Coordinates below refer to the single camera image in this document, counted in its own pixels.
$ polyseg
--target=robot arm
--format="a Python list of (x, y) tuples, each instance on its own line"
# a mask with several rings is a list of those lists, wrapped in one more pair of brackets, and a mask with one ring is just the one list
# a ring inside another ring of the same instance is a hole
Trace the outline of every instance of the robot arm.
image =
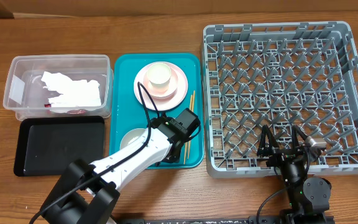
[[(185, 109), (177, 118), (164, 114), (154, 118), (150, 126), (141, 137), (109, 157), (91, 164), (82, 160), (71, 163), (30, 223), (41, 215), (51, 224), (106, 224), (122, 188), (156, 162), (178, 162), (184, 143), (196, 129), (200, 131), (200, 120)], [(146, 142), (149, 130), (150, 140)], [(91, 203), (85, 202), (76, 189), (87, 190), (94, 197)]]

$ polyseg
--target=gray crate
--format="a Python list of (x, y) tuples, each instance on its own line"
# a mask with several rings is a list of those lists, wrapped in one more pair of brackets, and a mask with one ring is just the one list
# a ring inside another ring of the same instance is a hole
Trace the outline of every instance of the gray crate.
[(328, 142), (310, 174), (358, 174), (358, 56), (348, 24), (207, 26), (202, 51), (212, 177), (274, 175), (256, 156), (264, 124), (283, 146), (291, 124)]

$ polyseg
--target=pink plate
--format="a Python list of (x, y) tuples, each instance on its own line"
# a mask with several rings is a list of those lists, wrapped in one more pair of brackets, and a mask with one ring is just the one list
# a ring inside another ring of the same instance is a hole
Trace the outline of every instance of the pink plate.
[[(170, 110), (170, 109), (178, 106), (183, 101), (183, 99), (185, 99), (185, 96), (187, 94), (187, 89), (188, 89), (188, 82), (187, 82), (187, 77), (186, 77), (185, 73), (178, 66), (176, 66), (172, 63), (169, 63), (169, 62), (162, 62), (162, 63), (167, 64), (176, 73), (176, 75), (178, 77), (177, 89), (172, 95), (170, 95), (168, 98), (165, 98), (165, 99), (153, 98), (153, 101), (154, 101), (157, 109), (159, 111), (166, 111), (166, 110)], [(148, 67), (150, 65), (151, 64), (148, 64), (147, 66), (142, 68), (135, 77), (134, 92), (135, 92), (135, 96), (136, 96), (137, 100), (139, 101), (139, 103), (142, 103), (142, 101), (140, 100), (139, 92), (137, 90), (137, 82), (143, 83), (144, 77), (146, 75), (145, 71), (148, 69)], [(154, 110), (153, 104), (150, 101), (149, 97), (147, 97), (147, 94), (144, 92), (144, 90), (142, 90), (142, 95), (143, 95), (143, 99), (145, 101), (146, 107), (150, 110)]]
[[(137, 75), (140, 75), (140, 73), (147, 73), (147, 70), (150, 68), (151, 65), (153, 65), (154, 63), (148, 64), (146, 65), (144, 68), (142, 68), (139, 73)], [(153, 98), (158, 98), (158, 99), (165, 99), (168, 98), (173, 92), (175, 92), (175, 90), (178, 87), (178, 75), (175, 72), (174, 69), (171, 68), (171, 79), (169, 81), (169, 86), (168, 89), (165, 91), (158, 91), (156, 90), (152, 84), (149, 82), (149, 78), (147, 77), (147, 75), (143, 75), (144, 79), (143, 79), (143, 85), (146, 87), (147, 91), (150, 93), (150, 95)]]

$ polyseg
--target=white cup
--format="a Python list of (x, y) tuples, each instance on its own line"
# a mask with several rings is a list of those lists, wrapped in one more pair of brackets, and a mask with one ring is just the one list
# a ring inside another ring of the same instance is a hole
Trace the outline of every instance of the white cup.
[(154, 63), (146, 72), (147, 78), (157, 91), (166, 91), (171, 79), (171, 68), (162, 62)]

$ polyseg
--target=black tray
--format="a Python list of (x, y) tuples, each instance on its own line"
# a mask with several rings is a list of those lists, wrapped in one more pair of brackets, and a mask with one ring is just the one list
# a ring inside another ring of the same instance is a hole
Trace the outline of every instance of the black tray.
[(104, 119), (100, 116), (25, 119), (19, 130), (16, 176), (59, 175), (77, 159), (103, 158)]

